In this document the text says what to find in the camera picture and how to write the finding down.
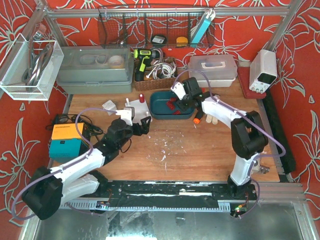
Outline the white peg base plate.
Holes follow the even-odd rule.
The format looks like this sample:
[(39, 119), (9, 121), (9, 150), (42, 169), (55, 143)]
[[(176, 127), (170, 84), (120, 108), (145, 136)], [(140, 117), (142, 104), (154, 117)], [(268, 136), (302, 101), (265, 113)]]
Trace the white peg base plate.
[(126, 98), (126, 107), (134, 107), (135, 116), (132, 122), (134, 124), (141, 123), (141, 119), (151, 116), (149, 107), (147, 105), (146, 99), (144, 103), (140, 103), (139, 97), (137, 100), (130, 101), (128, 98)]

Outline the small white cube box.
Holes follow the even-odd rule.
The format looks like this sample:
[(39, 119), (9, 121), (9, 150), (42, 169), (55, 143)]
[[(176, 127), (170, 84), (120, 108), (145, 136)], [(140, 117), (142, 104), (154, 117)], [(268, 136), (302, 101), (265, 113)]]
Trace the small white cube box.
[(108, 115), (111, 116), (117, 111), (117, 106), (112, 100), (108, 100), (102, 105), (103, 109), (107, 111)]

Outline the red coil spring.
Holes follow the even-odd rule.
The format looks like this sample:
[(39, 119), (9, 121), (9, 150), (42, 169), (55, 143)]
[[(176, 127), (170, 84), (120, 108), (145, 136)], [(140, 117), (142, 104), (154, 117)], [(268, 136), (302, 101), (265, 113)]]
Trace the red coil spring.
[(169, 107), (170, 110), (174, 110), (176, 107), (174, 105), (176, 99), (175, 98), (171, 98), (169, 101), (167, 101), (166, 105)]
[(142, 93), (139, 95), (139, 102), (142, 104), (145, 102), (145, 96)]
[(175, 112), (172, 113), (172, 115), (180, 115), (181, 112), (179, 110), (176, 110)]

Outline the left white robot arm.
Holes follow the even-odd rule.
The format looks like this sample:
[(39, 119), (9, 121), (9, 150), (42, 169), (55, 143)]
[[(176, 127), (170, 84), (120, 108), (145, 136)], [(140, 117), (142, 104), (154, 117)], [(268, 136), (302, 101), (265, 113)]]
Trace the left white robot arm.
[(111, 122), (107, 133), (82, 156), (53, 168), (40, 167), (23, 191), (23, 202), (40, 219), (46, 220), (59, 207), (78, 197), (106, 190), (108, 180), (97, 169), (114, 160), (132, 136), (149, 133), (151, 116), (138, 123), (127, 124), (118, 118)]

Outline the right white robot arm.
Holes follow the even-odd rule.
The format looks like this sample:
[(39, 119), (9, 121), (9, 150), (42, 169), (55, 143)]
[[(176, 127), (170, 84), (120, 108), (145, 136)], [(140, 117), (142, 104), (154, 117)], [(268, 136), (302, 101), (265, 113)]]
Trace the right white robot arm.
[(251, 175), (261, 170), (261, 153), (268, 145), (268, 138), (257, 129), (264, 128), (260, 114), (233, 109), (212, 92), (202, 92), (194, 77), (175, 81), (170, 89), (182, 108), (194, 107), (198, 113), (211, 115), (230, 128), (235, 163), (227, 179), (227, 191), (232, 198), (244, 195)]

